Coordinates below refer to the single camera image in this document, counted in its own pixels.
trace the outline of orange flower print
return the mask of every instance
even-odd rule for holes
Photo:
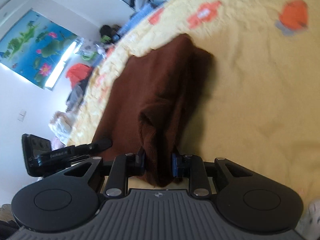
[[[275,25],[286,36],[294,35],[297,31],[306,30],[308,27],[308,5],[303,0],[287,2]]]
[[[201,4],[198,8],[198,11],[187,19],[189,28],[194,29],[202,22],[210,22],[214,20],[218,15],[217,9],[220,5],[220,1],[214,1],[212,3],[206,2]]]
[[[115,50],[115,46],[111,46],[107,51],[107,57],[109,57],[113,53],[114,50]]]
[[[103,98],[106,97],[109,88],[110,88],[110,87],[108,86],[108,87],[105,87],[105,88],[103,88],[103,89],[101,90],[101,95],[100,95],[99,100],[98,100],[99,104],[101,104]]]
[[[156,25],[160,20],[160,15],[163,13],[164,8],[161,7],[159,10],[157,10],[151,17],[148,19],[149,23],[152,25]]]
[[[107,76],[106,73],[102,74],[101,76],[99,76],[94,84],[94,86],[96,88],[100,87],[101,86],[101,83],[103,82],[103,80],[105,79],[105,77]]]

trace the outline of gray ribbed plate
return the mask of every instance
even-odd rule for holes
[[[11,239],[302,240],[293,230],[272,236],[243,232],[226,223],[209,201],[195,200],[186,190],[143,189],[108,200],[96,217],[77,229],[43,234],[22,228]]]

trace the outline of orange floral pattern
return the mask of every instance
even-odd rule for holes
[[[293,31],[304,29],[308,26],[308,5],[304,0],[292,0],[283,7],[279,16],[281,23]]]
[[[107,57],[109,57],[113,53],[114,50],[115,50],[115,46],[111,46],[107,51]]]
[[[212,3],[206,2],[201,4],[198,11],[187,19],[189,28],[194,29],[203,22],[210,22],[214,20],[218,15],[217,9],[221,4],[222,3],[219,0]]]
[[[110,87],[107,86],[107,87],[101,89],[101,95],[100,95],[100,97],[99,97],[99,99],[98,99],[99,104],[101,104],[102,100],[107,96],[107,93],[108,93],[108,91],[109,91],[109,88],[110,88]]]
[[[152,25],[156,25],[160,21],[160,15],[163,13],[164,8],[161,7],[157,10],[150,18],[148,19],[149,23]]]
[[[104,74],[102,74],[101,76],[99,76],[99,77],[97,78],[97,80],[96,80],[96,82],[95,82],[94,86],[95,86],[96,88],[100,87],[100,86],[101,86],[102,81],[105,79],[105,77],[106,77],[106,76],[107,76],[107,74],[106,74],[106,73],[104,73]]]

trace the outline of red cloth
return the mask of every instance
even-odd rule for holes
[[[66,78],[71,81],[71,88],[74,88],[81,80],[84,80],[92,72],[92,67],[85,64],[75,64],[67,71]]]

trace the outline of brown towel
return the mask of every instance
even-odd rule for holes
[[[115,80],[93,142],[111,138],[104,160],[145,149],[150,184],[172,180],[171,153],[195,109],[212,55],[181,34],[143,57],[131,56]]]

